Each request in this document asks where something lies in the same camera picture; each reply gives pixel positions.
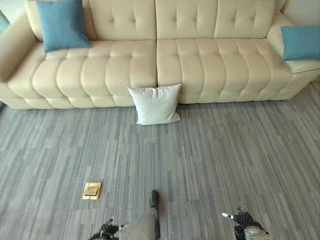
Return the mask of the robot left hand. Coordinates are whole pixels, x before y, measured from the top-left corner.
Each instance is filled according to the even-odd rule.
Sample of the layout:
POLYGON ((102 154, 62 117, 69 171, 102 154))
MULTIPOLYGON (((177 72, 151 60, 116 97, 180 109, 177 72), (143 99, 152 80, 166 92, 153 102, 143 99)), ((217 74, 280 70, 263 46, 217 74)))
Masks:
POLYGON ((111 218, 107 223, 101 225, 97 233, 94 233, 89 240, 119 240, 115 234, 124 229, 127 224, 114 225, 111 218))

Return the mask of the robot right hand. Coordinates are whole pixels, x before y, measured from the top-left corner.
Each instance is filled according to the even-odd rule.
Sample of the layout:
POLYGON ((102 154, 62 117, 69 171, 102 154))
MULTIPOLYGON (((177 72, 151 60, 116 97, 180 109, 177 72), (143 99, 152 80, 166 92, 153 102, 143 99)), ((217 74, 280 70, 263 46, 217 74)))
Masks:
POLYGON ((257 223, 254 220, 252 215, 248 211, 243 210, 242 207, 238 208, 238 214, 232 215, 230 213, 222 212, 221 215, 226 219, 233 220, 242 229, 245 229, 245 228, 247 228, 249 226, 257 226, 257 225, 259 225, 259 223, 257 223))

